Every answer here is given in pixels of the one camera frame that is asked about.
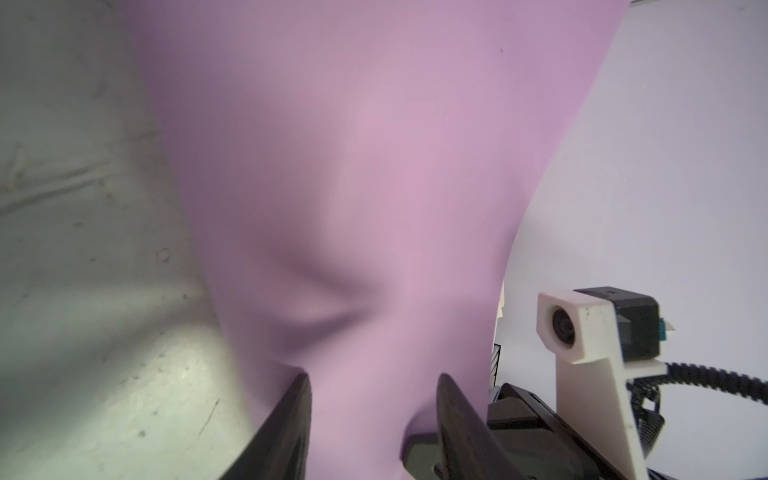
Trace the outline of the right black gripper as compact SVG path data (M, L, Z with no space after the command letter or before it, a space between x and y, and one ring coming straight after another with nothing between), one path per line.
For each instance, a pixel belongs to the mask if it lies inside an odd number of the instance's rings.
M625 477L525 389L511 384L494 387L487 427L525 479ZM415 479L444 479L437 433L411 436L401 460Z

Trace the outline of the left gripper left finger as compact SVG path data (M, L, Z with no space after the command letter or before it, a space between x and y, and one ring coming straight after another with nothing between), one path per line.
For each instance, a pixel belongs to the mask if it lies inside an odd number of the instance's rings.
M221 480L302 480L311 425L309 376L300 373Z

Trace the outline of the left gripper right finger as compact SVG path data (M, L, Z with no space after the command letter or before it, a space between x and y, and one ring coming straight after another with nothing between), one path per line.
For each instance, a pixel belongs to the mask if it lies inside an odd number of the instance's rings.
M446 373L438 380L436 407L444 479L525 479L457 383Z

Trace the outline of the purple pink wrapping paper sheet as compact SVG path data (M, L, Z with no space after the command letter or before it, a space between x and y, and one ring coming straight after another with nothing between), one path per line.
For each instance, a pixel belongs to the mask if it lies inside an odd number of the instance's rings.
M441 374L484 413L525 211L625 1L124 1L255 422L310 377L310 479L403 479Z

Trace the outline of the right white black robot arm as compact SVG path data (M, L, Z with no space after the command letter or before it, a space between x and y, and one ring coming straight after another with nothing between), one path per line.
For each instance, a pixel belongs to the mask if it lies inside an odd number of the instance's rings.
M724 413L706 407L734 406L742 402L767 403L767 382L713 367L669 363L667 372L628 384L630 406L639 427L644 452L653 451L663 430L662 391L673 393L672 412L687 418L698 417L693 431L708 432L709 421L725 423ZM619 479L618 470L609 465L583 437L574 433L539 397L503 385L490 404L489 428L511 455L513 463L527 479Z

